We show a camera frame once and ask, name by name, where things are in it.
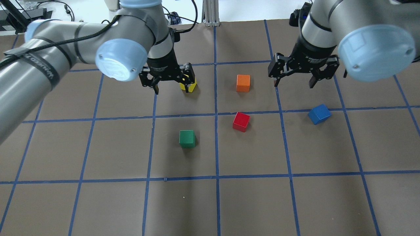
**black metal bar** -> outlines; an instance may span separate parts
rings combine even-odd
[[[3,4],[9,10],[9,13],[21,24],[26,31],[27,26],[29,25],[30,21],[26,19],[25,16],[9,1],[9,0],[0,0],[0,3]]]

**grid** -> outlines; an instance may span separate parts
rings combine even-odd
[[[270,33],[268,30],[268,26],[267,26],[267,22],[264,21],[264,25],[265,25],[265,31],[267,34],[267,41],[268,41],[268,46],[269,46],[269,51],[270,51],[270,56],[273,54],[273,50],[271,47],[271,40],[270,40]],[[359,171],[358,172],[339,172],[339,173],[293,173],[292,169],[291,169],[291,164],[290,164],[290,158],[289,158],[289,150],[288,150],[288,144],[287,144],[287,133],[285,131],[285,126],[284,126],[284,118],[283,118],[283,114],[284,113],[302,113],[302,112],[309,112],[309,110],[306,109],[300,109],[300,110],[283,110],[282,106],[281,106],[281,101],[280,101],[280,96],[279,96],[279,91],[277,88],[275,88],[276,91],[276,98],[277,98],[277,104],[278,104],[278,110],[268,110],[268,111],[251,111],[251,112],[244,112],[245,114],[279,114],[280,116],[280,120],[281,120],[281,132],[282,132],[282,136],[283,136],[283,144],[284,144],[284,148],[285,148],[285,152],[286,152],[286,162],[287,162],[287,169],[288,169],[288,173],[287,174],[260,174],[260,175],[219,175],[219,156],[218,156],[218,116],[220,115],[232,115],[234,113],[219,113],[218,112],[218,97],[217,97],[217,66],[218,65],[227,65],[227,64],[246,64],[246,63],[267,63],[270,62],[269,60],[259,60],[259,61],[237,61],[237,62],[222,62],[222,63],[218,63],[217,62],[217,48],[216,48],[216,32],[217,29],[214,28],[213,29],[213,40],[214,40],[214,63],[201,63],[201,64],[193,64],[194,66],[210,66],[213,65],[214,66],[214,89],[215,89],[215,97],[214,97],[214,106],[215,106],[215,113],[201,113],[201,114],[184,114],[184,115],[156,115],[156,103],[157,103],[157,96],[154,96],[154,102],[153,102],[153,115],[152,116],[142,116],[142,117],[107,117],[107,118],[96,118],[96,113],[97,113],[97,108],[98,108],[98,103],[99,103],[99,99],[100,99],[100,93],[101,93],[101,88],[102,88],[102,83],[103,83],[103,79],[104,76],[102,75],[101,77],[101,81],[100,81],[100,85],[99,85],[99,89],[97,92],[97,98],[96,98],[96,104],[95,104],[95,110],[94,110],[94,115],[92,118],[82,118],[82,119],[60,119],[60,120],[39,120],[39,113],[41,111],[42,108],[42,102],[40,104],[40,106],[38,107],[38,111],[37,111],[37,115],[36,118],[33,121],[24,121],[24,123],[32,123],[32,129],[31,129],[31,133],[29,135],[29,139],[28,142],[26,144],[26,148],[18,169],[18,172],[16,174],[16,178],[14,181],[3,181],[0,182],[0,184],[9,184],[9,185],[13,185],[11,193],[10,193],[10,197],[8,199],[7,205],[6,205],[6,209],[5,212],[3,214],[1,223],[0,223],[0,232],[1,229],[3,228],[3,224],[5,222],[5,218],[7,216],[8,213],[8,209],[11,203],[11,200],[13,198],[13,194],[16,188],[16,185],[18,184],[53,184],[53,183],[77,183],[78,187],[77,187],[77,193],[76,193],[76,198],[74,201],[74,206],[73,206],[73,212],[72,212],[72,217],[71,217],[71,222],[70,222],[70,228],[68,231],[68,235],[70,236],[72,234],[72,228],[73,228],[73,223],[74,223],[74,218],[75,218],[75,213],[77,210],[77,204],[78,204],[78,199],[79,199],[79,194],[80,194],[80,188],[82,183],[100,183],[100,182],[145,182],[146,183],[146,189],[145,189],[145,198],[144,198],[144,212],[143,212],[143,222],[142,222],[142,235],[145,234],[145,227],[146,227],[146,220],[147,220],[147,206],[148,206],[148,194],[149,194],[149,184],[151,181],[184,181],[184,180],[198,180],[198,179],[216,179],[216,203],[217,203],[217,233],[218,236],[221,235],[221,220],[220,220],[220,187],[219,187],[219,180],[220,179],[229,179],[229,178],[289,178],[290,179],[290,190],[291,190],[291,199],[292,199],[292,205],[293,205],[293,212],[294,212],[294,220],[295,220],[295,224],[296,224],[296,232],[297,235],[300,236],[300,228],[299,228],[299,218],[298,218],[298,211],[297,211],[297,205],[296,205],[296,200],[295,200],[295,195],[294,195],[294,183],[293,183],[293,178],[294,177],[309,177],[309,176],[361,176],[362,178],[362,182],[363,182],[363,187],[365,189],[365,193],[366,193],[366,198],[369,204],[369,209],[370,209],[370,213],[372,215],[372,219],[373,219],[373,223],[375,226],[375,230],[376,230],[376,234],[377,235],[381,235],[380,233],[380,229],[378,227],[378,223],[376,220],[376,216],[375,216],[375,211],[374,208],[372,206],[372,202],[370,199],[370,194],[369,194],[369,190],[366,184],[366,180],[365,180],[365,176],[366,175],[379,175],[379,174],[401,174],[401,173],[405,173],[405,174],[409,174],[409,173],[420,173],[420,170],[391,170],[391,171],[364,171],[359,159],[359,155],[358,155],[358,150],[357,150],[357,146],[356,143],[354,141],[354,136],[353,136],[353,132],[352,132],[352,128],[351,128],[351,124],[347,115],[347,111],[351,110],[386,110],[386,109],[407,109],[412,117],[412,121],[415,125],[415,128],[417,130],[417,133],[420,136],[420,129],[419,129],[419,125],[416,122],[416,119],[414,117],[414,114],[412,112],[412,108],[420,108],[420,105],[410,105],[408,103],[408,100],[403,92],[403,89],[398,81],[397,76],[394,76],[395,82],[399,88],[399,91],[401,92],[401,95],[404,99],[404,102],[406,104],[406,106],[394,106],[394,107],[378,107],[378,108],[369,108],[369,107],[362,107],[362,108],[347,108],[344,104],[343,101],[343,97],[341,95],[341,91],[340,91],[340,87],[339,84],[337,82],[337,78],[334,77],[334,82],[335,82],[335,86],[337,89],[337,92],[339,94],[339,98],[340,98],[340,102],[341,102],[341,108],[335,108],[335,109],[330,109],[331,111],[342,111],[345,119],[346,119],[346,123],[347,123],[347,128],[350,134],[350,138],[352,141],[352,145],[354,148],[354,152],[355,152],[355,156],[357,159],[357,163],[358,163],[358,167],[359,167]],[[16,42],[17,42],[18,36],[16,37],[14,43],[13,43],[13,47],[15,47]],[[84,72],[84,71],[97,71],[97,69],[88,69],[88,70],[72,70],[72,73],[77,73],[77,72]],[[156,119],[160,119],[160,118],[172,118],[172,117],[188,117],[188,116],[214,116],[215,117],[215,169],[216,169],[216,173],[214,176],[186,176],[186,177],[173,177],[173,178],[151,178],[150,177],[150,172],[151,172],[151,164],[152,164],[152,151],[153,151],[153,141],[154,141],[154,131],[155,131],[155,121]],[[103,120],[124,120],[124,119],[152,119],[152,132],[151,132],[151,139],[150,139],[150,150],[149,150],[149,160],[148,160],[148,168],[147,168],[147,177],[146,178],[126,178],[126,179],[84,179],[84,169],[85,169],[85,165],[86,165],[86,161],[87,161],[87,156],[89,153],[89,147],[90,147],[90,142],[92,139],[92,133],[94,130],[94,126],[95,126],[95,121],[103,121]],[[26,157],[26,153],[28,151],[28,147],[29,144],[31,142],[32,139],[32,134],[34,133],[34,129],[37,123],[54,123],[54,122],[76,122],[76,121],[91,121],[91,129],[90,129],[90,133],[89,133],[89,138],[88,138],[88,142],[86,145],[86,151],[85,151],[85,155],[84,155],[84,160],[83,160],[83,165],[82,165],[82,169],[81,169],[81,173],[80,173],[80,178],[79,180],[54,180],[54,181],[19,181],[19,175],[23,166],[23,163],[25,161],[25,157]]]

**green cube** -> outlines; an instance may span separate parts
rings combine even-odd
[[[181,130],[179,132],[179,144],[182,148],[195,147],[194,130]]]

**red cube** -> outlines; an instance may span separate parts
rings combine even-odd
[[[249,118],[250,116],[244,113],[236,113],[233,128],[241,132],[245,132],[249,123]]]

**yellow block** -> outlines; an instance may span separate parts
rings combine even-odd
[[[188,86],[188,92],[192,93],[192,91],[194,91],[196,85],[197,85],[197,78],[195,78],[195,82],[193,84],[190,84]],[[179,83],[179,86],[181,87],[182,90],[185,91],[185,86],[183,84]]]

